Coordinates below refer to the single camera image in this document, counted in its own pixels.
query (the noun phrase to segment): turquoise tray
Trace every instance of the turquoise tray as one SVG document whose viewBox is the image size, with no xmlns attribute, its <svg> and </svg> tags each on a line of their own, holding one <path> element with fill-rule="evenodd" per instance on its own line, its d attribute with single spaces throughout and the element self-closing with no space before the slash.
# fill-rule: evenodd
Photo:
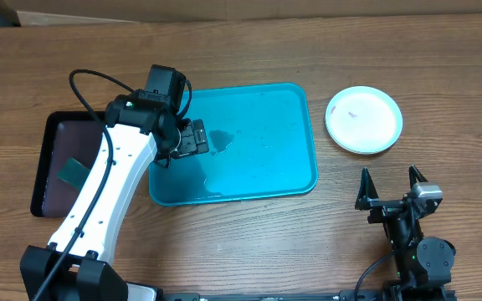
<svg viewBox="0 0 482 301">
<path fill-rule="evenodd" d="M 188 92 L 183 95 L 182 107 Z M 311 191 L 318 177 L 304 90 L 292 83 L 204 89 L 187 117 L 202 119 L 209 152 L 149 167 L 163 206 L 251 200 Z"/>
</svg>

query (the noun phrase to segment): wooden table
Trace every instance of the wooden table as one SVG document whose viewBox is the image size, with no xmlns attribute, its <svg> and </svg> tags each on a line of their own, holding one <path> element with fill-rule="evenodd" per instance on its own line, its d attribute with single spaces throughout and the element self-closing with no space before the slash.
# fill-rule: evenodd
<svg viewBox="0 0 482 301">
<path fill-rule="evenodd" d="M 354 210 L 361 169 L 395 198 L 415 163 L 444 189 L 422 228 L 458 250 L 449 287 L 461 300 L 482 298 L 482 15 L 458 15 L 0 28 L 0 299 L 26 299 L 23 251 L 44 246 L 61 223 L 31 216 L 29 203 L 47 116 L 82 110 L 69 72 L 143 87 L 152 64 L 181 70 L 195 89 L 302 86 L 320 179 L 306 196 L 160 207 L 145 176 L 118 238 L 114 266 L 125 280 L 208 294 L 353 288 L 389 252 L 382 226 Z M 326 132 L 329 98 L 351 85 L 382 89 L 401 107 L 404 131 L 390 151 L 353 155 Z M 78 86 L 98 110 L 123 92 L 90 76 Z M 364 287 L 394 273 L 382 266 Z"/>
</svg>

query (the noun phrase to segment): round white plate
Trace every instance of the round white plate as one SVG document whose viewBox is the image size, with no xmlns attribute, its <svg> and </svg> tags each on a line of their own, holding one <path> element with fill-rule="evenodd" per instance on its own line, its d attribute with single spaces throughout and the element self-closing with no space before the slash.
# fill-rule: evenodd
<svg viewBox="0 0 482 301">
<path fill-rule="evenodd" d="M 379 89 L 357 86 L 336 94 L 326 107 L 326 129 L 344 149 L 362 155 L 392 146 L 403 130 L 401 110 Z"/>
</svg>

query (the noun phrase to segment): tray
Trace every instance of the tray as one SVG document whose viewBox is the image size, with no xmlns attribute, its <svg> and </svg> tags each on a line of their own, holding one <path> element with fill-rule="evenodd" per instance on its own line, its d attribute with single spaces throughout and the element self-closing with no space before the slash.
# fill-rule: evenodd
<svg viewBox="0 0 482 301">
<path fill-rule="evenodd" d="M 182 106 L 188 92 L 183 95 Z M 163 206 L 250 200 L 311 191 L 318 177 L 304 90 L 292 83 L 204 89 L 187 117 L 202 119 L 206 154 L 150 165 L 152 199 Z"/>
</svg>

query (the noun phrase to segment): green object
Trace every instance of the green object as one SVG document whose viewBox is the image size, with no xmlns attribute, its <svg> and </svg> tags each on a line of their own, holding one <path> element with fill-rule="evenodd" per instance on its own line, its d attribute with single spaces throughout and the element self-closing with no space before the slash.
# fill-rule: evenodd
<svg viewBox="0 0 482 301">
<path fill-rule="evenodd" d="M 70 184 L 73 188 L 77 189 L 77 191 L 81 191 L 89 173 L 90 169 L 79 163 L 76 159 L 69 158 L 66 163 L 64 163 L 63 168 L 57 173 L 57 177 Z"/>
</svg>

